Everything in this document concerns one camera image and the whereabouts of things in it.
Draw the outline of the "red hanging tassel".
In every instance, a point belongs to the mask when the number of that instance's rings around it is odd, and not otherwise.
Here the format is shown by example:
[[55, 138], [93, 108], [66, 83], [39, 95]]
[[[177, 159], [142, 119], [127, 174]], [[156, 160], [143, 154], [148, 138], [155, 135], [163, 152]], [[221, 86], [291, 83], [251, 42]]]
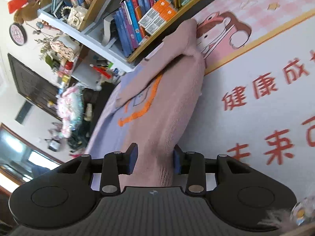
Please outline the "red hanging tassel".
[[93, 65], [93, 64], [90, 64], [90, 67], [92, 69], [94, 69], [95, 71], [99, 72], [101, 75], [103, 75], [106, 79], [111, 79], [112, 78], [112, 75], [109, 74], [107, 71], [106, 71], [106, 68], [105, 67], [102, 67], [102, 66], [98, 66], [98, 65]]

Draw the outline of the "purple and mauve sweater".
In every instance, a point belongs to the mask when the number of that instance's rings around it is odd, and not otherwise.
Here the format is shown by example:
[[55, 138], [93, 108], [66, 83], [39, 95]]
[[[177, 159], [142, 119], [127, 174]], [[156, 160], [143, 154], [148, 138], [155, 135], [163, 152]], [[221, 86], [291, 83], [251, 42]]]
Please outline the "purple and mauve sweater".
[[119, 176], [121, 187], [172, 184], [173, 148], [192, 117], [206, 69], [196, 29], [188, 19], [165, 37], [121, 78], [98, 119], [86, 148], [92, 158], [138, 145], [134, 171]]

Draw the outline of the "wooden bookshelf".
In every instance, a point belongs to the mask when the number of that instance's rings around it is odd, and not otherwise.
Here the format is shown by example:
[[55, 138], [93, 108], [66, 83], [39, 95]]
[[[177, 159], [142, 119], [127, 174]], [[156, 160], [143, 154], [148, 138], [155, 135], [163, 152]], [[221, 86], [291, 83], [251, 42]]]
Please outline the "wooden bookshelf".
[[160, 29], [150, 36], [145, 43], [137, 48], [133, 54], [124, 56], [122, 46], [117, 36], [111, 36], [109, 41], [103, 41], [106, 26], [105, 21], [109, 21], [116, 11], [120, 0], [99, 0], [98, 10], [86, 14], [86, 20], [82, 22], [80, 30], [77, 30], [66, 22], [57, 19], [51, 14], [51, 4], [39, 9], [37, 15], [49, 25], [56, 27], [63, 33], [71, 36], [90, 50], [109, 60], [115, 67], [123, 71], [130, 72], [138, 65], [140, 60], [147, 56], [165, 36], [169, 35], [183, 22], [192, 18], [197, 12], [214, 0], [190, 0]]

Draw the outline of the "pink checkered table mat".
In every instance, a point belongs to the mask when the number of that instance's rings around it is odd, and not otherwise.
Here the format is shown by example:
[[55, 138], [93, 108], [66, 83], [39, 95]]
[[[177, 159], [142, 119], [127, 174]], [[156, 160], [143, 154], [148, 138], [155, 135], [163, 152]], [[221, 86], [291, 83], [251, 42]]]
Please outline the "pink checkered table mat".
[[215, 0], [194, 15], [206, 64], [176, 145], [314, 191], [314, 0]]

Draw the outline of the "lower orange white box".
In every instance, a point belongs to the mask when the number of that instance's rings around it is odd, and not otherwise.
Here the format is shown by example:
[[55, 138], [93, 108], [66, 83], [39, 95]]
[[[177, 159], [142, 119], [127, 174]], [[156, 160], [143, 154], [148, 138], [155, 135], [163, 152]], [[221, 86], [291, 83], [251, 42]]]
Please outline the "lower orange white box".
[[150, 24], [145, 31], [149, 35], [153, 35], [157, 32], [162, 26], [164, 26], [171, 18], [173, 18], [178, 12], [178, 9], [169, 5], [164, 9]]

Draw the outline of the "round pink wall clock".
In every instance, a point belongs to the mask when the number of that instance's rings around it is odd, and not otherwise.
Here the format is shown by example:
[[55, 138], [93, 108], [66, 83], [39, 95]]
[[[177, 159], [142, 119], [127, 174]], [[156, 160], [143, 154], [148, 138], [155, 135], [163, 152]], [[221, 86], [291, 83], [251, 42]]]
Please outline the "round pink wall clock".
[[24, 27], [18, 23], [13, 23], [9, 27], [11, 40], [17, 46], [23, 46], [27, 42], [27, 33]]

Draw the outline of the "row of blue books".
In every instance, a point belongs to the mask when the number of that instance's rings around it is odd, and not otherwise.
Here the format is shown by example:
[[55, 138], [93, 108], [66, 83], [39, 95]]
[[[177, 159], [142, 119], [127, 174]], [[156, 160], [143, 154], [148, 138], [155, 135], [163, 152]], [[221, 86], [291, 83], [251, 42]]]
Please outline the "row of blue books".
[[113, 16], [126, 58], [149, 38], [144, 27], [138, 23], [145, 12], [144, 0], [123, 0]]

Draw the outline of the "white quilted handbag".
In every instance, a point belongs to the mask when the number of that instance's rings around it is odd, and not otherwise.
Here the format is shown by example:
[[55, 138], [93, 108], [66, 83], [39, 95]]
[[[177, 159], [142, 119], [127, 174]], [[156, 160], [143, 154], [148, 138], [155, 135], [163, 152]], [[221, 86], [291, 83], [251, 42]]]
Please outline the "white quilted handbag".
[[61, 9], [61, 16], [62, 20], [66, 20], [68, 25], [76, 30], [79, 30], [87, 12], [88, 9], [79, 5], [75, 5], [73, 7], [64, 6]]

